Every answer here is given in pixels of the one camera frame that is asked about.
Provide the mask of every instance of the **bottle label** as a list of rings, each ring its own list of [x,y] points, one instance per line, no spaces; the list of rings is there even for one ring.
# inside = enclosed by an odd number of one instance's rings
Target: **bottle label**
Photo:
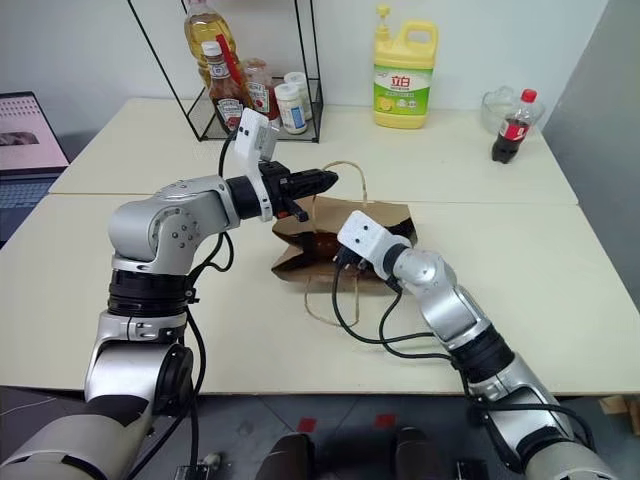
[[[281,104],[280,116],[282,117],[282,124],[285,128],[298,130],[299,128],[304,128],[306,126],[304,119],[304,107],[302,105],[297,105],[291,108],[282,107],[283,105]]]
[[[256,82],[247,82],[247,89],[255,110],[260,113],[269,113],[269,89]]]
[[[223,98],[218,100],[218,111],[222,115],[224,124],[234,129],[240,125],[240,119],[242,118],[242,102],[235,98]]]
[[[374,66],[373,107],[395,115],[424,115],[433,69]]]
[[[500,135],[512,142],[522,140],[528,131],[529,125],[509,122],[506,119],[502,121],[502,126],[500,127]]]
[[[304,110],[303,107],[294,107],[291,109],[291,116],[293,117],[293,125],[295,128],[304,127]]]
[[[209,71],[213,78],[227,78],[229,76],[229,67],[227,67],[226,62],[210,63]]]

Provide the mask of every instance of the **soda bottle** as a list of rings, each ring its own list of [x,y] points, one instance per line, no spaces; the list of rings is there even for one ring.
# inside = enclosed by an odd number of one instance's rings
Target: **soda bottle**
[[[534,103],[537,95],[535,90],[523,90],[520,104],[503,120],[498,139],[491,149],[491,158],[495,162],[509,163],[518,153],[529,128],[540,118],[543,107]]]

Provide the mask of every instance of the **green label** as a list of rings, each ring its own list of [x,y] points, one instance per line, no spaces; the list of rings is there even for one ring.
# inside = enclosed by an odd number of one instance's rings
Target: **green label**
[[[373,108],[395,115],[424,115],[433,69],[374,66]]]

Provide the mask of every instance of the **table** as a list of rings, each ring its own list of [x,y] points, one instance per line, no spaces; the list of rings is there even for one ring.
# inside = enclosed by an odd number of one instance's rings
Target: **table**
[[[49,195],[0,252],[0,384],[82,388],[107,299],[107,220],[132,199],[139,196]],[[410,209],[420,246],[443,254],[551,391],[640,392],[640,318],[579,207],[414,203]],[[254,219],[231,232],[234,267],[207,271],[198,285],[202,302],[193,311],[209,356],[204,393],[461,391],[444,363],[391,357],[310,318],[302,287],[269,271],[285,248],[269,228]],[[212,243],[202,245],[199,259]],[[359,331],[374,335],[391,299],[365,295]],[[343,299],[347,316],[351,301]],[[327,294],[311,295],[311,303],[330,315]],[[388,334],[419,328],[415,301],[403,299]],[[418,345],[438,350],[432,340]]]
[[[510,165],[492,162],[495,138],[476,111],[430,113],[424,129],[376,126],[370,108],[326,106],[319,144],[281,142],[274,160],[292,171],[357,162],[375,200],[575,205],[544,138],[532,131]],[[52,193],[151,194],[217,171],[221,142],[196,141],[173,100],[130,100],[52,186]],[[360,179],[340,168],[331,190],[352,198]],[[226,176],[240,175],[231,157]]]

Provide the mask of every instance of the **laptop keyboard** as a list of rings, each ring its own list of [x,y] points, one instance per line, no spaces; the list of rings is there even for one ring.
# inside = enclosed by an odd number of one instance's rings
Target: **laptop keyboard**
[[[53,182],[0,184],[0,208],[35,207]]]

